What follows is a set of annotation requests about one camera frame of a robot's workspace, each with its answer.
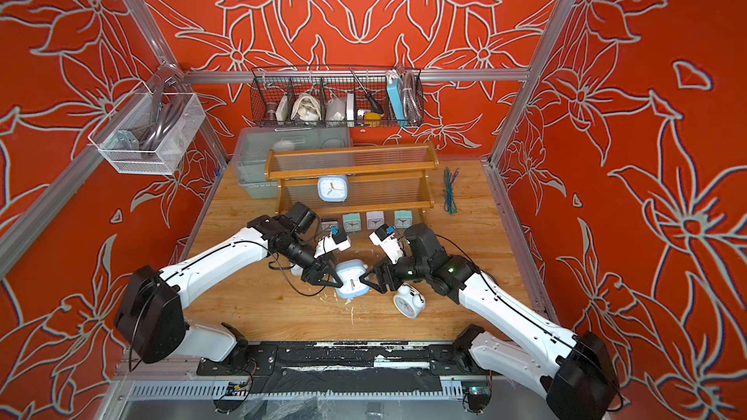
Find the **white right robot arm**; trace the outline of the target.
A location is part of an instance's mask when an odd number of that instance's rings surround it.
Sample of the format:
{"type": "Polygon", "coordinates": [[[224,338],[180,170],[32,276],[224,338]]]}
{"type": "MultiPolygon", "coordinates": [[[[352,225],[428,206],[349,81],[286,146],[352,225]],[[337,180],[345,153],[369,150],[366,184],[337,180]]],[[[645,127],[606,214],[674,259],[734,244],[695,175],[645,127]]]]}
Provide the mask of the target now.
{"type": "Polygon", "coordinates": [[[481,369],[499,373],[544,399],[558,419],[602,419],[620,399],[620,380],[605,342],[593,332],[579,336],[548,320],[505,292],[472,259],[453,255],[442,237],[424,224],[406,229],[403,251],[394,227],[370,235],[385,254],[361,282],[381,294],[409,282],[432,290],[480,315],[500,330],[501,341],[470,326],[455,340],[481,369]]]}

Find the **lilac square alarm clock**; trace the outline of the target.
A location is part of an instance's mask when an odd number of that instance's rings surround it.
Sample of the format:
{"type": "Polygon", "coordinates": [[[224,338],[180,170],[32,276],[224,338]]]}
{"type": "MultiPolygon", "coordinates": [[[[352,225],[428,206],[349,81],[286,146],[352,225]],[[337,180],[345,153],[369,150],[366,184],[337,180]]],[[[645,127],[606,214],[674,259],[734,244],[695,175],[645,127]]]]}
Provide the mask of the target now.
{"type": "Polygon", "coordinates": [[[366,213],[366,226],[369,231],[375,231],[385,223],[383,211],[368,211],[366,213]]]}

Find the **mint green square clock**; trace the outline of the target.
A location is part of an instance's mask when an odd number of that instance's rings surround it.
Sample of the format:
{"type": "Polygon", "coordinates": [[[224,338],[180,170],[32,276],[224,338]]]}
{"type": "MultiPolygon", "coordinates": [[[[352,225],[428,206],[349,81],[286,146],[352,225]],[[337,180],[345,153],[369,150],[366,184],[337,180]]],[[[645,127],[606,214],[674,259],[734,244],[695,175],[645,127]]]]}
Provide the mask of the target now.
{"type": "Polygon", "coordinates": [[[362,231],[362,220],[359,213],[348,213],[342,216],[342,226],[347,233],[362,231]]]}

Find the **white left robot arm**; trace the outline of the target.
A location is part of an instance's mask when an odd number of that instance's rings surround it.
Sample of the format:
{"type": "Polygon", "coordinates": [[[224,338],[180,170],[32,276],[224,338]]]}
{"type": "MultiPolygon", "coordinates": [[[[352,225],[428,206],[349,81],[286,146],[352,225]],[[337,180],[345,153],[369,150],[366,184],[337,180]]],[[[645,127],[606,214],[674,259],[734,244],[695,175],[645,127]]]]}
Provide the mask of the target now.
{"type": "Polygon", "coordinates": [[[114,317],[115,329],[144,364],[170,356],[199,357],[239,373],[248,361],[248,343],[234,327],[191,322],[186,308],[239,270],[268,258],[286,258],[303,282],[340,288],[334,254],[351,245],[342,229],[331,229],[317,244],[303,235],[317,215],[301,202],[289,212],[260,216],[229,239],[186,260],[155,269],[143,266],[130,276],[114,317]]]}

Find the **blue rounded square clock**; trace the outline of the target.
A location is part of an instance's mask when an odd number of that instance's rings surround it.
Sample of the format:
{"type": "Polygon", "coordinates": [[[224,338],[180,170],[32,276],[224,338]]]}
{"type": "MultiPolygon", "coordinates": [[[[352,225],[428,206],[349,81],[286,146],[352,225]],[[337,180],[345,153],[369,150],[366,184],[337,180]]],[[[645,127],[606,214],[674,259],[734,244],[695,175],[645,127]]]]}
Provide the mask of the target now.
{"type": "Polygon", "coordinates": [[[318,197],[324,202],[344,202],[348,198],[348,182],[344,175],[328,175],[317,181],[318,197]]]}

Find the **teal small square clock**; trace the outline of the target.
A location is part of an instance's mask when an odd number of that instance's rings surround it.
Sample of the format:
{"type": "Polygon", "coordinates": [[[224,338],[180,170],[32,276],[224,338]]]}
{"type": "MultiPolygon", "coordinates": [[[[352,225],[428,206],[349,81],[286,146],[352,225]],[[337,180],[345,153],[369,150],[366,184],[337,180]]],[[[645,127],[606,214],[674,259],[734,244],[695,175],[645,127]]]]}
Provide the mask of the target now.
{"type": "Polygon", "coordinates": [[[408,229],[414,224],[414,213],[410,210],[396,210],[394,212],[395,229],[408,229]]]}

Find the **clear small square clock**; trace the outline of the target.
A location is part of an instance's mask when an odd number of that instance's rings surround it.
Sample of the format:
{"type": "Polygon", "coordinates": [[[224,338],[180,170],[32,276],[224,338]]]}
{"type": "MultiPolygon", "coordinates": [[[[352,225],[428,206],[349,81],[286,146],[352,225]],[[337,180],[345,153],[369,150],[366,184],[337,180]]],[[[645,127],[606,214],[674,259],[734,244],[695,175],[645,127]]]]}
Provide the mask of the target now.
{"type": "Polygon", "coordinates": [[[320,225],[322,233],[330,233],[332,229],[338,227],[338,220],[335,218],[322,219],[320,225]]]}

